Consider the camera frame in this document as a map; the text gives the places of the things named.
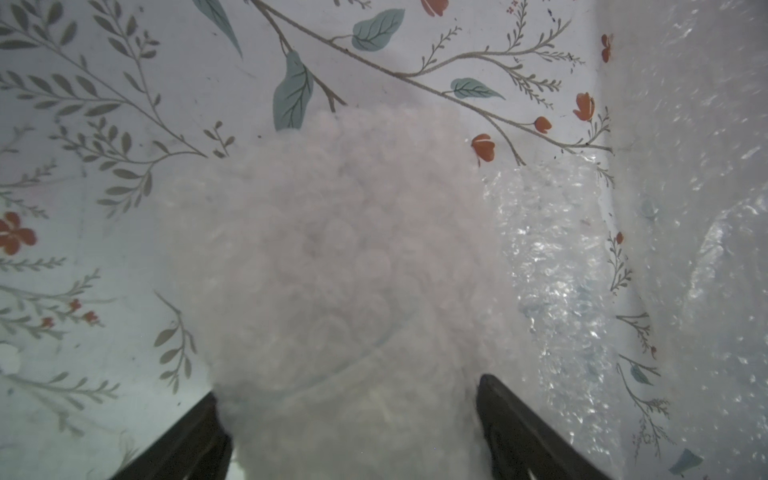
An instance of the red flower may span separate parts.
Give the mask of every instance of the red flower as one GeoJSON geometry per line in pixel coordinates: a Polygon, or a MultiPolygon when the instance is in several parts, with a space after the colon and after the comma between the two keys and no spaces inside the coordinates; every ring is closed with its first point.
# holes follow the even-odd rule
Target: red flower
{"type": "Polygon", "coordinates": [[[608,60],[611,59],[611,39],[608,37],[608,35],[603,34],[601,41],[603,42],[603,61],[605,63],[608,63],[608,60]]]}
{"type": "Polygon", "coordinates": [[[6,255],[15,255],[22,243],[35,245],[38,238],[35,232],[29,228],[19,228],[22,219],[14,212],[5,213],[5,221],[0,220],[0,247],[6,255]]]}
{"type": "Polygon", "coordinates": [[[594,115],[594,99],[588,93],[576,95],[576,106],[578,110],[574,110],[574,113],[579,120],[592,120],[592,115],[594,115]]]}
{"type": "Polygon", "coordinates": [[[83,315],[83,319],[85,319],[85,321],[91,325],[98,322],[98,316],[96,315],[96,313],[94,313],[93,310],[83,315]]]}
{"type": "Polygon", "coordinates": [[[533,126],[542,134],[547,134],[547,131],[552,128],[552,124],[544,117],[537,118],[536,121],[533,122],[533,126]]]}
{"type": "Polygon", "coordinates": [[[496,144],[491,141],[491,136],[488,134],[480,134],[472,138],[472,148],[475,149],[475,154],[484,161],[493,161],[496,156],[493,151],[495,146],[496,144]]]}
{"type": "Polygon", "coordinates": [[[422,7],[430,17],[434,17],[435,13],[442,17],[442,13],[448,8],[448,0],[422,0],[422,7]]]}

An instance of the painted botanical pattern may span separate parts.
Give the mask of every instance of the painted botanical pattern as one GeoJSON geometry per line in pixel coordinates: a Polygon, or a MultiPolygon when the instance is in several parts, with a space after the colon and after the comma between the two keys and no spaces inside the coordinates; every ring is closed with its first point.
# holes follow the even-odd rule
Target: painted botanical pattern
{"type": "MultiPolygon", "coordinates": [[[[204,32],[195,35],[209,35],[207,43],[231,53],[231,65],[217,74],[237,74],[248,67],[279,73],[269,81],[259,76],[255,87],[270,93],[269,120],[275,131],[301,128],[310,103],[335,112],[362,100],[361,89],[349,87],[353,80],[326,78],[327,70],[317,67],[342,55],[356,68],[380,74],[390,84],[424,99],[449,102],[478,120],[467,138],[472,148],[468,154],[477,157],[479,167],[514,161],[525,168],[551,158],[551,152],[594,155],[604,195],[616,191],[608,166],[608,156],[613,154],[607,137],[609,110],[601,103],[596,82],[580,81],[590,75],[590,69],[611,68],[613,35],[591,34],[592,43],[572,41],[582,28],[569,18],[578,18],[574,8],[589,8],[588,0],[514,0],[471,15],[460,13],[466,5],[458,0],[408,0],[397,5],[382,0],[318,1],[311,8],[353,18],[329,24],[331,28],[308,23],[300,14],[307,7],[294,3],[183,0],[173,8],[183,12],[179,18],[194,18],[200,22],[197,25],[205,25],[204,32]],[[474,38],[480,37],[469,32],[490,20],[495,27],[489,29],[488,43],[483,40],[477,45],[474,38]],[[256,42],[241,25],[265,29],[256,42]],[[417,26],[429,40],[409,37],[417,26]],[[394,68],[385,55],[403,45],[408,45],[408,54],[394,68]],[[275,52],[280,62],[266,52],[275,52]]],[[[243,118],[204,111],[200,118],[184,123],[173,115],[180,105],[192,111],[197,99],[174,97],[167,72],[166,78],[161,77],[164,61],[190,50],[194,61],[188,70],[175,72],[184,82],[185,76],[197,74],[197,63],[207,59],[202,54],[198,58],[192,47],[175,38],[178,27],[172,32],[172,19],[168,31],[155,26],[152,16],[168,12],[169,7],[162,8],[129,0],[11,0],[0,7],[0,58],[4,63],[9,60],[8,67],[0,69],[0,98],[35,114],[29,125],[10,127],[0,147],[0,160],[23,166],[11,175],[0,170],[0,343],[15,345],[23,339],[32,342],[35,351],[67,352],[93,342],[93,332],[117,329],[117,319],[107,312],[114,312],[120,302],[131,305],[132,297],[143,295],[156,314],[150,329],[135,332],[141,343],[133,356],[149,359],[146,376],[157,383],[158,398],[175,406],[181,405],[187,386],[204,377],[204,372],[198,367],[195,338],[184,325],[183,312],[169,301],[171,288],[141,281],[130,295],[124,294],[112,286],[124,274],[116,263],[84,270],[67,248],[52,255],[48,250],[45,255],[38,253],[54,243],[50,226],[61,219],[49,213],[52,206],[58,207],[55,200],[30,194],[71,182],[71,175],[61,172],[74,166],[98,185],[89,187],[97,188],[98,195],[89,196],[88,202],[101,210],[87,223],[100,228],[129,224],[151,212],[147,198],[158,188],[156,177],[167,165],[194,157],[226,161],[236,151],[236,136],[243,139],[238,133],[243,131],[238,129],[243,118]],[[31,53],[45,59],[45,68],[10,61],[31,53]],[[47,142],[49,154],[27,158],[25,142],[47,142]],[[66,277],[59,275],[62,271],[72,280],[61,280],[66,277]]],[[[676,446],[667,434],[674,419],[657,385],[664,370],[654,345],[655,319],[636,298],[630,259],[622,247],[624,235],[610,205],[607,211],[611,232],[606,242],[607,268],[613,277],[606,289],[613,295],[617,322],[633,342],[618,353],[615,381],[626,392],[634,415],[636,428],[629,433],[634,461],[641,465],[644,455],[649,455],[669,475],[699,475],[699,465],[706,462],[676,446]]],[[[109,236],[102,241],[125,245],[109,236]]],[[[127,310],[126,315],[130,322],[137,314],[127,310]]],[[[130,377],[105,377],[87,363],[61,368],[51,364],[47,366],[50,376],[27,374],[24,364],[35,361],[31,351],[20,350],[18,372],[0,369],[7,394],[14,402],[36,402],[46,412],[46,421],[61,432],[61,449],[68,447],[69,439],[96,435],[103,428],[91,416],[101,408],[119,405],[130,377]]],[[[197,397],[187,400],[194,402],[197,397]]],[[[125,466],[146,446],[136,444],[128,427],[130,423],[112,429],[116,461],[102,465],[104,476],[125,466]]],[[[161,433],[158,426],[157,435],[161,433]]]]}

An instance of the branch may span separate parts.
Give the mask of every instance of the branch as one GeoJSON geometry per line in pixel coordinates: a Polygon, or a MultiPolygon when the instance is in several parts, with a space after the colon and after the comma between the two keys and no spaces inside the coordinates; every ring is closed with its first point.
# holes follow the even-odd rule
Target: branch
{"type": "Polygon", "coordinates": [[[444,98],[445,100],[448,100],[448,101],[451,101],[451,102],[453,102],[455,104],[461,105],[464,108],[468,108],[469,110],[472,110],[475,113],[477,113],[477,114],[481,115],[482,117],[486,118],[486,120],[489,119],[489,118],[492,118],[492,119],[494,119],[496,121],[499,121],[499,122],[502,122],[504,124],[511,125],[512,127],[515,127],[515,128],[517,128],[519,130],[522,130],[522,131],[527,132],[527,133],[529,133],[531,135],[539,137],[542,140],[548,142],[549,144],[553,144],[556,147],[560,147],[564,151],[567,151],[570,154],[575,154],[576,153],[573,150],[574,148],[594,148],[596,150],[605,150],[605,151],[613,152],[613,150],[610,147],[605,147],[603,145],[594,145],[594,144],[566,144],[566,143],[562,143],[562,142],[553,140],[552,138],[547,137],[546,135],[538,133],[536,130],[532,130],[531,128],[527,127],[525,124],[518,123],[516,121],[512,121],[512,120],[509,120],[509,119],[504,118],[504,117],[500,117],[497,114],[493,114],[493,113],[491,113],[491,112],[489,112],[487,110],[484,110],[484,109],[482,109],[480,107],[476,107],[473,104],[470,104],[468,102],[461,101],[458,98],[451,97],[451,96],[447,95],[446,93],[437,91],[434,88],[430,88],[430,87],[428,87],[428,86],[426,86],[424,84],[418,83],[417,81],[414,81],[411,78],[403,77],[403,76],[401,76],[400,74],[398,74],[398,73],[396,73],[394,71],[391,71],[391,70],[389,70],[387,68],[381,67],[381,66],[379,66],[379,65],[377,65],[377,64],[375,64],[375,63],[373,63],[373,62],[371,62],[369,60],[366,60],[365,58],[363,58],[363,57],[361,57],[361,56],[359,56],[359,55],[357,55],[357,54],[347,50],[346,48],[340,47],[340,46],[334,44],[333,42],[331,42],[327,38],[321,37],[320,35],[318,35],[314,31],[309,30],[308,28],[304,27],[303,25],[300,25],[300,24],[296,23],[294,20],[286,17],[285,15],[283,15],[280,12],[278,12],[277,10],[275,10],[272,7],[270,7],[266,3],[262,2],[261,0],[251,0],[251,2],[253,4],[255,4],[258,8],[260,7],[259,10],[263,9],[264,11],[267,11],[267,12],[271,13],[272,15],[278,17],[280,20],[283,20],[287,24],[289,24],[292,27],[294,27],[296,30],[299,30],[302,33],[304,33],[304,34],[314,38],[315,40],[317,40],[317,41],[319,41],[319,42],[321,42],[321,43],[323,43],[325,45],[330,46],[334,50],[337,50],[337,51],[343,53],[344,55],[346,55],[348,57],[354,58],[358,62],[360,62],[360,63],[362,63],[364,65],[368,65],[369,67],[374,68],[377,71],[380,71],[383,74],[386,74],[386,75],[388,75],[388,76],[390,76],[392,78],[397,78],[400,81],[404,81],[405,83],[410,84],[410,85],[412,85],[414,87],[420,88],[423,91],[427,91],[427,92],[429,92],[429,93],[431,93],[433,95],[437,95],[440,98],[444,98]]]}
{"type": "MultiPolygon", "coordinates": [[[[253,5],[256,6],[256,8],[261,12],[261,15],[264,15],[264,18],[272,25],[272,28],[277,33],[278,38],[280,39],[280,46],[282,47],[285,45],[285,48],[288,49],[288,51],[283,50],[284,54],[288,54],[288,52],[293,51],[293,49],[290,46],[290,43],[288,43],[288,39],[283,34],[283,31],[280,30],[280,27],[277,26],[277,23],[275,22],[275,19],[272,18],[272,15],[270,15],[270,9],[266,7],[265,4],[262,2],[253,1],[253,5]]],[[[317,75],[312,74],[313,78],[315,79],[315,83],[317,83],[320,88],[323,89],[323,92],[326,94],[326,97],[328,98],[328,106],[331,109],[331,112],[336,113],[336,106],[333,104],[334,101],[338,101],[341,105],[346,106],[346,102],[336,94],[333,90],[331,90],[328,85],[326,85],[322,80],[320,80],[317,75]]]]}

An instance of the transparent plastic sheet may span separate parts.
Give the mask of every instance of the transparent plastic sheet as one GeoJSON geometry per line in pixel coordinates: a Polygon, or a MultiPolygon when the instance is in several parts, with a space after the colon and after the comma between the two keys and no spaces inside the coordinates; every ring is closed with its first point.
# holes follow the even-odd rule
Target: transparent plastic sheet
{"type": "Polygon", "coordinates": [[[540,389],[531,406],[598,468],[620,478],[607,229],[594,162],[572,155],[502,167],[486,184],[518,308],[537,349],[540,389]]]}
{"type": "Polygon", "coordinates": [[[667,432],[710,478],[768,478],[768,4],[597,11],[615,34],[614,206],[656,333],[667,432]]]}
{"type": "Polygon", "coordinates": [[[462,134],[451,109],[345,109],[163,189],[249,478],[490,478],[483,372],[619,476],[594,165],[500,171],[483,201],[462,134]]]}

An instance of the leafy stem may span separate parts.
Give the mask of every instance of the leafy stem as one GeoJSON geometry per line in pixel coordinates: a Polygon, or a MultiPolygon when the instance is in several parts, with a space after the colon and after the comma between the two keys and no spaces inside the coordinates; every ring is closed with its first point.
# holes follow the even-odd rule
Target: leafy stem
{"type": "Polygon", "coordinates": [[[181,319],[181,310],[173,306],[173,304],[163,298],[163,296],[160,295],[156,290],[154,294],[163,303],[165,303],[165,305],[170,308],[176,316],[176,320],[174,324],[171,325],[171,328],[165,329],[160,332],[159,335],[157,335],[157,338],[154,341],[154,346],[157,348],[158,346],[164,345],[166,342],[168,342],[168,340],[176,336],[177,332],[181,331],[181,344],[179,347],[166,351],[160,357],[160,364],[164,365],[165,363],[169,363],[171,360],[178,356],[176,367],[172,370],[166,370],[160,374],[160,379],[167,379],[168,386],[172,386],[173,393],[176,394],[179,391],[181,367],[184,366],[184,376],[186,376],[188,379],[192,376],[192,362],[190,361],[189,354],[187,353],[187,342],[189,342],[189,347],[192,350],[192,353],[197,353],[197,348],[194,345],[194,338],[192,337],[192,334],[184,327],[184,322],[181,319]]]}
{"type": "Polygon", "coordinates": [[[649,349],[651,349],[651,345],[648,342],[648,336],[650,335],[650,324],[641,326],[637,320],[642,318],[648,318],[648,314],[642,313],[640,315],[634,316],[616,315],[616,319],[621,320],[622,322],[635,329],[637,332],[637,338],[640,340],[640,344],[643,346],[643,353],[646,353],[649,349]]]}
{"type": "MultiPolygon", "coordinates": [[[[262,3],[262,2],[253,2],[253,5],[256,6],[256,8],[259,10],[261,15],[266,18],[266,20],[272,25],[272,28],[274,29],[275,33],[277,33],[278,38],[280,39],[280,47],[283,49],[283,54],[288,55],[289,52],[293,51],[293,49],[290,46],[290,43],[288,43],[288,39],[283,34],[283,31],[280,30],[280,27],[275,22],[275,19],[272,18],[272,15],[270,15],[271,8],[262,3]]],[[[346,102],[336,94],[333,90],[331,90],[328,85],[326,85],[322,80],[320,80],[316,75],[313,74],[313,77],[315,79],[315,83],[317,83],[320,88],[323,89],[323,93],[326,94],[326,97],[328,98],[328,106],[331,110],[331,112],[336,113],[336,106],[334,104],[334,101],[338,101],[339,104],[346,106],[346,102]]]]}
{"type": "Polygon", "coordinates": [[[536,130],[533,130],[533,129],[529,128],[528,126],[526,126],[523,123],[512,121],[512,120],[509,120],[507,118],[501,117],[501,116],[499,116],[497,114],[493,114],[490,111],[484,110],[484,109],[482,109],[480,107],[476,107],[473,104],[470,104],[470,103],[462,101],[462,100],[460,100],[458,98],[452,97],[452,96],[450,96],[450,95],[448,95],[446,93],[442,93],[442,92],[440,92],[438,90],[435,90],[434,88],[431,88],[431,87],[428,87],[428,86],[426,86],[424,84],[421,84],[421,83],[413,80],[412,78],[403,76],[403,75],[401,75],[398,72],[391,71],[391,70],[389,70],[387,68],[384,68],[384,67],[382,67],[382,66],[380,66],[378,64],[373,63],[372,61],[366,60],[365,58],[357,55],[356,53],[354,53],[354,52],[352,52],[352,51],[350,51],[350,50],[348,50],[348,49],[346,49],[344,47],[336,45],[335,43],[331,42],[327,38],[324,38],[324,37],[318,35],[317,33],[315,33],[314,31],[309,30],[307,27],[305,27],[305,26],[303,26],[303,25],[301,25],[299,23],[296,23],[294,20],[292,20],[291,18],[286,17],[282,13],[278,12],[276,9],[274,9],[274,8],[270,7],[269,5],[267,5],[266,3],[264,3],[262,0],[251,0],[251,2],[253,4],[255,4],[255,6],[260,10],[260,12],[268,12],[271,15],[274,15],[275,17],[279,18],[280,20],[283,20],[287,24],[289,24],[292,27],[294,27],[296,30],[299,30],[302,33],[304,33],[304,34],[314,38],[315,40],[317,40],[317,41],[319,41],[319,42],[321,42],[321,43],[323,43],[325,45],[328,45],[329,47],[333,48],[334,50],[337,50],[338,52],[343,53],[344,55],[347,55],[348,57],[351,57],[351,58],[357,60],[358,62],[360,62],[360,63],[362,63],[364,65],[368,65],[369,67],[374,68],[377,71],[380,71],[383,74],[388,75],[389,77],[397,78],[400,81],[404,81],[405,83],[410,84],[410,85],[412,85],[414,87],[420,88],[423,91],[427,91],[428,93],[431,93],[433,95],[437,95],[437,96],[439,96],[441,98],[444,98],[445,100],[448,100],[448,101],[451,101],[451,102],[453,102],[455,104],[461,105],[464,108],[468,108],[469,110],[472,110],[475,113],[481,115],[486,120],[491,118],[491,119],[493,119],[493,120],[495,120],[497,122],[501,122],[503,124],[511,125],[512,127],[515,127],[515,128],[517,128],[519,130],[525,131],[525,132],[527,132],[527,133],[529,133],[531,135],[539,137],[542,140],[548,142],[549,144],[553,144],[553,145],[555,145],[557,147],[560,147],[563,150],[565,150],[565,151],[567,151],[568,153],[571,153],[571,154],[575,154],[576,153],[574,148],[594,148],[594,149],[597,149],[597,150],[612,151],[610,147],[606,147],[606,146],[603,146],[603,145],[581,144],[581,143],[566,144],[566,143],[563,143],[563,142],[556,141],[553,138],[548,137],[547,135],[540,134],[536,130]]]}
{"type": "Polygon", "coordinates": [[[636,407],[640,409],[642,412],[641,422],[640,422],[640,431],[637,435],[634,436],[634,443],[635,443],[635,453],[634,453],[634,460],[637,461],[637,456],[640,453],[640,446],[645,445],[654,445],[656,448],[656,456],[658,458],[661,458],[661,445],[660,441],[666,440],[672,445],[675,443],[672,441],[672,439],[667,435],[667,432],[664,430],[664,427],[661,425],[657,425],[654,422],[654,418],[651,415],[652,413],[658,413],[661,415],[664,415],[666,418],[669,419],[669,401],[666,399],[651,399],[651,400],[643,400],[640,397],[636,396],[632,389],[629,388],[629,385],[627,384],[627,379],[624,377],[624,370],[621,369],[621,365],[618,363],[616,364],[616,369],[621,374],[621,380],[624,382],[624,388],[627,389],[627,393],[629,393],[630,398],[632,399],[632,402],[635,404],[636,407]],[[647,427],[650,425],[650,434],[647,433],[647,427]]]}

